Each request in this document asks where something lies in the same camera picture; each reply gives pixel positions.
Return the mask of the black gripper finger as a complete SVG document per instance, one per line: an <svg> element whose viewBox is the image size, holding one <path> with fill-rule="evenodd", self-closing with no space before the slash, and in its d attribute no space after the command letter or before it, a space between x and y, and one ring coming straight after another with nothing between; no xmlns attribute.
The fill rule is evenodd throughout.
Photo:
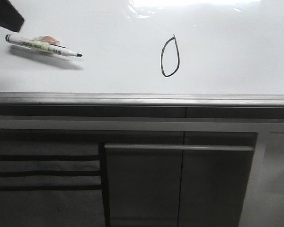
<svg viewBox="0 0 284 227"><path fill-rule="evenodd" d="M0 27L13 32L19 32L24 21L22 15L9 0L0 0Z"/></svg>

